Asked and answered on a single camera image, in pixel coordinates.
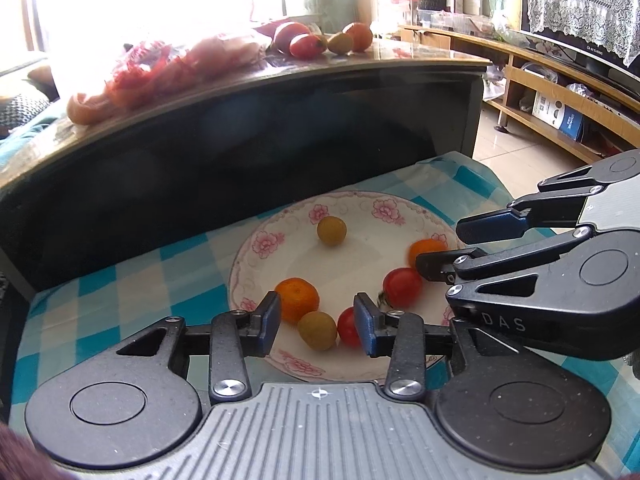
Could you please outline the mandarin orange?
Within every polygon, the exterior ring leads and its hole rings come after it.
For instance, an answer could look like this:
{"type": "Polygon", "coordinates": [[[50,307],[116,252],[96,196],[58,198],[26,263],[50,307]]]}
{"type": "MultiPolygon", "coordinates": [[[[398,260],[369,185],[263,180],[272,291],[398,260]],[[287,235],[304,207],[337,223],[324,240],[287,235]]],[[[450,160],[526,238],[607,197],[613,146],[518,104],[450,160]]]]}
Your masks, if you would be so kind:
{"type": "Polygon", "coordinates": [[[422,254],[430,254],[431,252],[446,252],[448,245],[442,240],[436,238],[424,238],[412,243],[407,252],[408,265],[413,269],[416,268],[416,258],[422,254]]]}
{"type": "Polygon", "coordinates": [[[304,315],[319,309],[318,290],[303,278],[287,278],[274,290],[280,296],[281,320],[285,323],[296,325],[304,315]]]}

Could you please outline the small red tomato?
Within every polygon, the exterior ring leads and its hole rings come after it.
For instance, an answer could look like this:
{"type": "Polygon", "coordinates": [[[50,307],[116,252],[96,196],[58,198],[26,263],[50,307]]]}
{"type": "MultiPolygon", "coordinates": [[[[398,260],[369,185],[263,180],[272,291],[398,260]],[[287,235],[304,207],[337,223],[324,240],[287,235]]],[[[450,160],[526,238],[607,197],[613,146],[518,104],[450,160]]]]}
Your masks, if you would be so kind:
{"type": "Polygon", "coordinates": [[[341,343],[349,348],[360,348],[361,342],[355,325],[355,311],[353,307],[345,309],[337,321],[337,333],[341,343]]]}

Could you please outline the red cherry tomato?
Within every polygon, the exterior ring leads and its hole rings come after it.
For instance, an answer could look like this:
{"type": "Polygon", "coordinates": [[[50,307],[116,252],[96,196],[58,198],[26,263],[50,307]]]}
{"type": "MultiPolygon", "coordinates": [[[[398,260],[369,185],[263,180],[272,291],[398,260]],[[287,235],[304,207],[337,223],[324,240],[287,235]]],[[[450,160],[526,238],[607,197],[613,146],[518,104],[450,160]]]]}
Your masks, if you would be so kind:
{"type": "Polygon", "coordinates": [[[385,275],[382,294],[386,304],[396,310],[412,308],[420,299],[423,278],[416,269],[397,268],[385,275]]]}

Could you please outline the brown longan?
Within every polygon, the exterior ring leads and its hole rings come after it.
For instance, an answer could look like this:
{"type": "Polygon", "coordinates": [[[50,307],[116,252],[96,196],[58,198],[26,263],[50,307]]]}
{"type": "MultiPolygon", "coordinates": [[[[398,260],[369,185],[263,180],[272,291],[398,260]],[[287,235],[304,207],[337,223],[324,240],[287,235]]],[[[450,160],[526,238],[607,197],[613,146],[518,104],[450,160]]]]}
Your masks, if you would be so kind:
{"type": "Polygon", "coordinates": [[[324,312],[306,313],[297,323],[297,330],[304,343],[314,351],[326,351],[335,346],[336,323],[324,312]]]}
{"type": "Polygon", "coordinates": [[[341,218],[326,216],[318,223],[317,235],[320,242],[326,246],[341,245],[347,235],[346,223],[341,218]]]}

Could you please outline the fruits on table top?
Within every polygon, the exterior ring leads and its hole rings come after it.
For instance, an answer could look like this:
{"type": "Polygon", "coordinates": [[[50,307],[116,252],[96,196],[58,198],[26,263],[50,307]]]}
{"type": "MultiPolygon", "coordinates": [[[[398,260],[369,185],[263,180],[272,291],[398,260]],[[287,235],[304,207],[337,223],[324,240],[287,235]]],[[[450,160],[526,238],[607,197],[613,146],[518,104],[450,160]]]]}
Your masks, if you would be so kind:
{"type": "Polygon", "coordinates": [[[272,46],[280,53],[296,60],[320,58],[326,51],[334,55],[361,53],[373,42],[373,32],[367,24],[353,22],[331,36],[320,34],[309,25],[285,22],[274,31],[272,46]]]}

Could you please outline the wooden tv shelf unit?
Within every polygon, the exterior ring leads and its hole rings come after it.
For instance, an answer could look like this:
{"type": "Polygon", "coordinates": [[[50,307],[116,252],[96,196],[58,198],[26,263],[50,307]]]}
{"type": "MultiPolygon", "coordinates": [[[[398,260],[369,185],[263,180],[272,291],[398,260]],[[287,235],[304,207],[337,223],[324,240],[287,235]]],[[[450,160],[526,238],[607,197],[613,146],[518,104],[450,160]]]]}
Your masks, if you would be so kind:
{"type": "Polygon", "coordinates": [[[416,25],[402,25],[399,35],[422,46],[476,54],[500,66],[504,73],[503,95],[488,104],[498,110],[501,130],[514,120],[584,162],[596,162],[639,146],[639,99],[601,78],[549,55],[497,39],[416,25]],[[552,106],[562,104],[581,114],[582,124],[596,131],[564,133],[548,120],[523,110],[524,98],[536,94],[547,98],[552,106]]]}

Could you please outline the dark curved coffee table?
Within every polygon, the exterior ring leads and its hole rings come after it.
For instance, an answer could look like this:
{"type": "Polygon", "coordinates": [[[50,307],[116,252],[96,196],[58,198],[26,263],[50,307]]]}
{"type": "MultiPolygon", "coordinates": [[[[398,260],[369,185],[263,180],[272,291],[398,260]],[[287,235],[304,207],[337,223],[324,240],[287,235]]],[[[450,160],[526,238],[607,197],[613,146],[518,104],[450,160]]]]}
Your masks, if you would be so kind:
{"type": "Polygon", "coordinates": [[[81,127],[59,117],[1,167],[1,270],[32,296],[279,206],[449,152],[471,155],[487,61],[400,41],[270,55],[81,127]]]}

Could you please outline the television with lace cover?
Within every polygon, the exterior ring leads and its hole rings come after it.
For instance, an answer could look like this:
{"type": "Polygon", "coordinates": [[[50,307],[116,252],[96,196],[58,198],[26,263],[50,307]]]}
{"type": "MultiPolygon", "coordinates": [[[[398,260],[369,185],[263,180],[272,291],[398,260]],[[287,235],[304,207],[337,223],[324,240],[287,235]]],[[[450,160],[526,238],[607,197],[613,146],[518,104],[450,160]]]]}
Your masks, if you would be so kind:
{"type": "Polygon", "coordinates": [[[639,0],[523,0],[529,32],[576,44],[639,75],[639,0]]]}

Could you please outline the pink plastic bag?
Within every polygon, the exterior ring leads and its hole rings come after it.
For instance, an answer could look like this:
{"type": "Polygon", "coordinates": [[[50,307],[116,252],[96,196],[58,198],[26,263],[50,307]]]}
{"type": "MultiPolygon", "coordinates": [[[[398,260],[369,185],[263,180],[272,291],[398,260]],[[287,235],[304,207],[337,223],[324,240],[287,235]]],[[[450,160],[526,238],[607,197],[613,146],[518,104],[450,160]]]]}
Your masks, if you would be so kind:
{"type": "Polygon", "coordinates": [[[135,110],[254,64],[270,44],[271,39],[259,32],[217,35],[189,47],[140,42],[127,51],[100,88],[70,97],[67,117],[81,126],[104,122],[122,110],[135,110]]]}

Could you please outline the teal sofa cover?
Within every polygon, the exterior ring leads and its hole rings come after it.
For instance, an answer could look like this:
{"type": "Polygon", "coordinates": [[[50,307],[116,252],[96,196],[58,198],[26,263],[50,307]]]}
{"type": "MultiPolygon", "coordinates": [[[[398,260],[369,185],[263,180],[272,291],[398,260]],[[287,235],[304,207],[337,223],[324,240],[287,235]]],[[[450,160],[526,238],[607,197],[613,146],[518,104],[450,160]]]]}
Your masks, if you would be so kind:
{"type": "Polygon", "coordinates": [[[0,168],[3,169],[21,148],[62,116],[62,112],[45,110],[27,124],[12,129],[9,135],[1,140],[0,168]]]}

